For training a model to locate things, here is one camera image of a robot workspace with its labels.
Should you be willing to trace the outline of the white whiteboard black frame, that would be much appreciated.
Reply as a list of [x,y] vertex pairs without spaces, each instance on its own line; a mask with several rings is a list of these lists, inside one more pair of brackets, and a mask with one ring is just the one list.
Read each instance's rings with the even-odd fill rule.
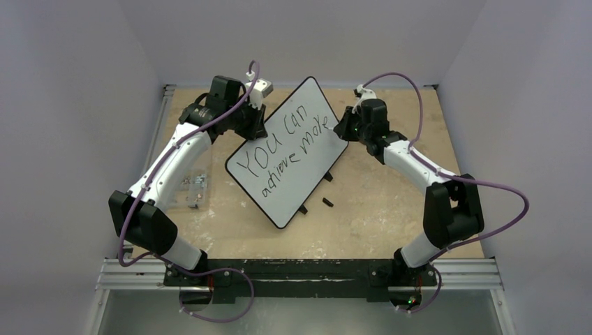
[[307,77],[265,121],[268,136],[243,142],[227,173],[284,229],[348,147],[326,127],[339,120],[318,81]]

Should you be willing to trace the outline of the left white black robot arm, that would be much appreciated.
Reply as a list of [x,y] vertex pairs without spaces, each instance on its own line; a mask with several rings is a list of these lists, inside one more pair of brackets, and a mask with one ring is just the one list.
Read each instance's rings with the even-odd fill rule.
[[108,207],[119,243],[130,242],[181,268],[190,285],[208,276],[207,254],[179,235],[167,216],[189,169],[215,140],[233,131],[245,140],[267,137],[264,99],[273,84],[251,71],[245,83],[217,75],[209,91],[185,107],[174,133],[148,170],[127,191],[114,191]]

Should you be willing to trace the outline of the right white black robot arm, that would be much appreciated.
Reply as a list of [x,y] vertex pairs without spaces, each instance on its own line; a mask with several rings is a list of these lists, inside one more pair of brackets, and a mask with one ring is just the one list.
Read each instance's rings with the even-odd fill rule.
[[371,156],[406,177],[424,196],[422,232],[393,255],[392,275],[397,282],[410,283],[437,253],[483,231],[480,195],[472,176],[458,177],[430,167],[431,161],[411,149],[406,136],[390,129],[383,100],[371,98],[346,107],[334,132],[342,140],[363,144]]

